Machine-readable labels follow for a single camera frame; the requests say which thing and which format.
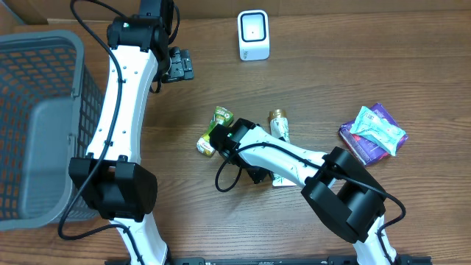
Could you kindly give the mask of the white tube with gold cap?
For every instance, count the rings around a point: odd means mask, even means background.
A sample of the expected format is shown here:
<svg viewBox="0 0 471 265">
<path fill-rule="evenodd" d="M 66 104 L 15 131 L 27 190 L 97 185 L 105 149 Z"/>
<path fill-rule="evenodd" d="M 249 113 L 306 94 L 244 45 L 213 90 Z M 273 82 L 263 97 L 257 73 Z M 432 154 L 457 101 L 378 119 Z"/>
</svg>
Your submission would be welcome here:
<svg viewBox="0 0 471 265">
<path fill-rule="evenodd" d="M 288 119 L 286 111 L 283 109 L 276 109 L 269 112 L 269 126 L 271 135 L 275 138 L 283 140 L 287 143 L 290 142 L 289 138 L 289 128 L 288 128 Z M 272 185 L 274 187 L 290 187 L 295 186 L 296 184 L 290 180 L 282 177 L 279 174 L 272 174 Z"/>
</svg>

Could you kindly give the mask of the teal wet wipes pack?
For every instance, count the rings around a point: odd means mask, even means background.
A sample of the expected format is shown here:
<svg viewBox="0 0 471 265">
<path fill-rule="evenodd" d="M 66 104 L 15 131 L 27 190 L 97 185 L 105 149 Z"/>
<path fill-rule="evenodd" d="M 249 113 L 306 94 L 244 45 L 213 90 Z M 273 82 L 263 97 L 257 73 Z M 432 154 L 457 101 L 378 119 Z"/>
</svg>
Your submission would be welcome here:
<svg viewBox="0 0 471 265">
<path fill-rule="evenodd" d="M 350 133 L 377 144 L 391 156 L 397 154 L 397 145 L 406 135 L 404 130 L 380 118 L 365 106 L 360 109 L 350 128 Z"/>
</svg>

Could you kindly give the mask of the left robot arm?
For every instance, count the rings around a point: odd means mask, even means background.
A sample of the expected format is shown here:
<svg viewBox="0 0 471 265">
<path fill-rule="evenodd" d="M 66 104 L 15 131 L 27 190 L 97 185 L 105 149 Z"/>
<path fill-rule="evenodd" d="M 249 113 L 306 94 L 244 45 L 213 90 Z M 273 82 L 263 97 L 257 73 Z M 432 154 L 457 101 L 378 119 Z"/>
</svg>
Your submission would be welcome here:
<svg viewBox="0 0 471 265">
<path fill-rule="evenodd" d="M 142 1 L 138 13 L 117 14 L 107 39 L 99 41 L 110 59 L 99 123 L 85 157 L 72 158 L 68 167 L 78 193 L 60 224 L 83 199 L 108 220 L 84 235 L 117 229 L 130 253 L 126 264 L 173 262 L 152 213 L 157 179 L 141 165 L 141 129 L 150 93 L 160 92 L 164 83 L 194 78 L 188 50 L 172 46 L 179 25 L 173 1 Z"/>
</svg>

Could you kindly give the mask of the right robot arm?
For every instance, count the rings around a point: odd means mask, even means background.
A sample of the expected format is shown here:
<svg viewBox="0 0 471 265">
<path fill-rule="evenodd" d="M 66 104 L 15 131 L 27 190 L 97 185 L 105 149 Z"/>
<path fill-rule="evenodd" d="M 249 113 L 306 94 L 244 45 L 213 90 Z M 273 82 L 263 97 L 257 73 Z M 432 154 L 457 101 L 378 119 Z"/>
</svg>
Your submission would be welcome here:
<svg viewBox="0 0 471 265">
<path fill-rule="evenodd" d="M 275 173 L 299 186 L 322 224 L 353 245 L 358 264 L 398 263 L 386 235 L 384 202 L 390 194 L 345 149 L 303 149 L 246 119 L 231 127 L 217 124 L 210 145 L 225 164 L 248 170 L 257 183 Z"/>
</svg>

